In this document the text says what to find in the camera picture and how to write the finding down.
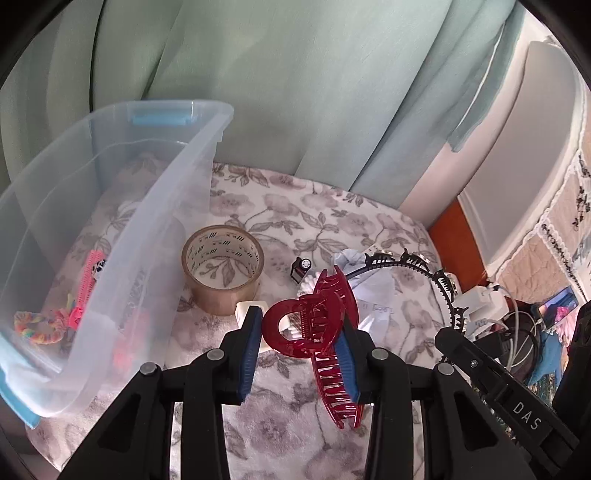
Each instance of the packing tape roll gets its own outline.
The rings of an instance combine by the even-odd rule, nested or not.
[[[197,306],[213,315],[232,315],[239,301],[254,299],[265,257],[249,233],[212,225],[191,235],[181,262]]]

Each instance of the pink hair clip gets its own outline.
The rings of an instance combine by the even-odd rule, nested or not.
[[[86,264],[84,265],[82,280],[78,289],[78,297],[76,298],[76,306],[70,312],[68,327],[76,330],[78,325],[80,325],[84,310],[86,310],[86,304],[90,298],[90,293],[104,266],[105,254],[101,250],[91,250],[88,257],[86,257]]]

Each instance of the phone screen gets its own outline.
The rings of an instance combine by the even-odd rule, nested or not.
[[[538,311],[540,312],[540,317],[542,317],[546,328],[551,328],[552,325],[566,317],[578,305],[579,302],[574,295],[573,289],[571,287],[566,287],[564,290],[559,291],[551,299],[540,305]]]

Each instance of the blue gripper pad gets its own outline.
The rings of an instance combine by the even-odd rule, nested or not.
[[[343,377],[345,391],[351,397],[354,403],[359,401],[359,388],[357,386],[355,362],[353,355],[345,338],[345,333],[341,330],[339,337],[334,344],[336,358],[339,361],[340,374]]]
[[[242,328],[249,328],[251,322],[251,332],[240,364],[238,397],[241,401],[244,401],[251,392],[252,379],[255,375],[256,358],[258,357],[262,338],[262,310],[260,307],[252,306],[248,309]]]

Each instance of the floral bedspread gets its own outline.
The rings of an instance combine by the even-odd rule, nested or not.
[[[265,268],[257,299],[269,305],[296,296],[290,279],[296,255],[313,268],[329,267],[332,255],[345,248],[379,247],[401,253],[406,247],[428,258],[439,257],[422,225],[394,209],[360,195],[310,180],[256,168],[215,164],[209,224],[244,228],[262,245]],[[94,232],[100,242],[104,233]],[[231,283],[236,268],[212,261],[207,275]],[[382,346],[409,363],[432,367],[440,357],[434,336],[449,315],[441,313],[426,279],[407,269],[391,269],[397,306],[389,316]],[[234,316],[204,313],[190,293],[183,294],[173,325],[165,367],[191,362],[220,344],[237,327]],[[100,395],[81,414],[43,419],[30,430],[36,448],[61,470],[86,433],[113,400]],[[251,395],[240,407],[224,407],[226,447],[232,478],[240,480],[361,479],[371,425],[368,407],[361,427],[339,430],[326,413],[316,390],[309,361],[269,351],[260,354]],[[183,405],[174,409],[171,478],[180,476]],[[423,477],[423,439],[418,405],[413,405],[414,471]]]

